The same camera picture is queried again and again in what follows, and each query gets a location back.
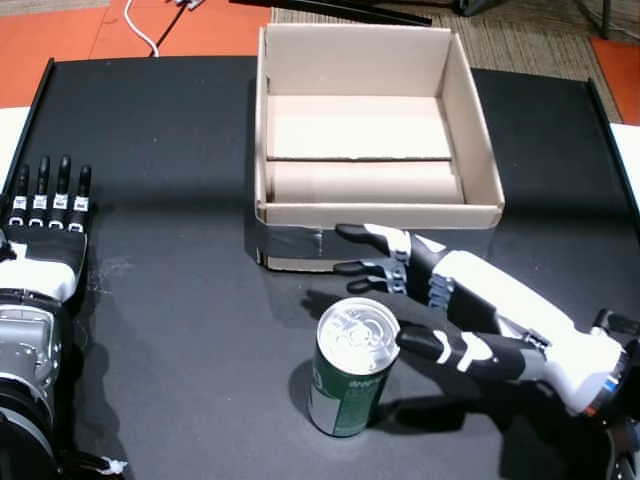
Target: white cable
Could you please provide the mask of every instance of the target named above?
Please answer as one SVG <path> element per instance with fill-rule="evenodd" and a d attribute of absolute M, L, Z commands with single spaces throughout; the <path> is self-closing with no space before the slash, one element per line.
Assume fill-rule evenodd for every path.
<path fill-rule="evenodd" d="M 158 58 L 160 56 L 160 52 L 158 51 L 158 46 L 153 42 L 153 40 L 151 40 L 147 35 L 145 35 L 145 33 L 142 30 L 136 27 L 135 24 L 131 21 L 131 18 L 129 18 L 129 9 L 131 8 L 132 3 L 133 3 L 133 0 L 127 1 L 127 5 L 124 7 L 124 19 L 129 24 L 129 27 L 131 28 L 131 30 L 133 30 L 133 32 L 136 35 L 138 35 L 142 40 L 144 40 L 149 44 L 149 46 L 153 50 L 153 56 Z"/>

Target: cardboard box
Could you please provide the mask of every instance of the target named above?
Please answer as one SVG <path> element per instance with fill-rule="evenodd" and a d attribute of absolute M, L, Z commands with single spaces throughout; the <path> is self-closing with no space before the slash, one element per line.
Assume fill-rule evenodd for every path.
<path fill-rule="evenodd" d="M 408 228 L 465 248 L 499 222 L 489 134 L 450 30 L 269 25 L 256 85 L 255 212 L 267 267 L 327 270 L 366 255 L 335 236 L 336 223 Z"/>

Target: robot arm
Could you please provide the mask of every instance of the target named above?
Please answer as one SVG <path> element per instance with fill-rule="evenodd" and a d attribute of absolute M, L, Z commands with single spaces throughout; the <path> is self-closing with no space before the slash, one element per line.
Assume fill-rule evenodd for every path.
<path fill-rule="evenodd" d="M 114 478 L 125 463 L 61 451 L 55 435 L 55 385 L 72 342 L 65 302 L 85 263 L 91 167 L 80 169 L 70 201 L 71 159 L 63 157 L 52 202 L 49 167 L 43 157 L 31 196 L 29 168 L 21 167 L 0 228 L 0 477 Z"/>
<path fill-rule="evenodd" d="M 389 257 L 336 265 L 336 273 L 365 275 L 347 285 L 351 293 L 401 293 L 444 310 L 453 295 L 470 295 L 493 310 L 500 334 L 405 327 L 402 348 L 469 375 L 546 381 L 572 413 L 594 415 L 616 394 L 628 367 L 624 348 L 602 329 L 578 331 L 560 309 L 485 260 L 379 225 L 338 225 L 336 232 Z"/>

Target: white label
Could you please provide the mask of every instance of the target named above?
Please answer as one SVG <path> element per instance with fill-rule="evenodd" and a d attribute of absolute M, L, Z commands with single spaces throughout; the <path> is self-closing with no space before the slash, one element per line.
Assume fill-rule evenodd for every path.
<path fill-rule="evenodd" d="M 56 193 L 56 196 L 53 199 L 53 208 L 66 210 L 68 205 L 69 205 L 69 196 Z"/>
<path fill-rule="evenodd" d="M 27 209 L 27 197 L 16 197 L 13 199 L 13 208 L 18 208 L 20 210 Z"/>
<path fill-rule="evenodd" d="M 88 197 L 76 197 L 76 201 L 73 202 L 73 210 L 76 212 L 88 212 L 89 211 L 89 198 Z"/>
<path fill-rule="evenodd" d="M 327 397 L 312 385 L 307 408 L 313 423 L 323 432 L 332 434 L 338 419 L 340 400 Z"/>
<path fill-rule="evenodd" d="M 33 197 L 33 208 L 41 208 L 42 210 L 47 209 L 47 196 L 46 195 L 36 195 Z"/>

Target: black table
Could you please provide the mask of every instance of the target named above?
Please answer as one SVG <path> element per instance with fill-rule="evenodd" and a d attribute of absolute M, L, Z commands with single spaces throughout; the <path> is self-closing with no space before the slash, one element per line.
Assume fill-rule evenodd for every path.
<path fill-rule="evenodd" d="M 604 468 L 602 439 L 542 390 L 479 384 L 411 356 L 364 434 L 333 439 L 309 423 L 316 320 L 346 292 L 331 275 L 268 272 L 246 251 L 254 71 L 254 58 L 227 57 L 50 72 L 20 161 L 92 163 L 99 206 L 76 320 L 78 446 L 126 458 L 131 480 L 592 478 Z M 587 85 L 475 76 L 508 204 L 490 260 L 581 328 L 602 306 L 637 314 L 637 237 Z M 432 318 L 378 298 L 400 318 Z"/>

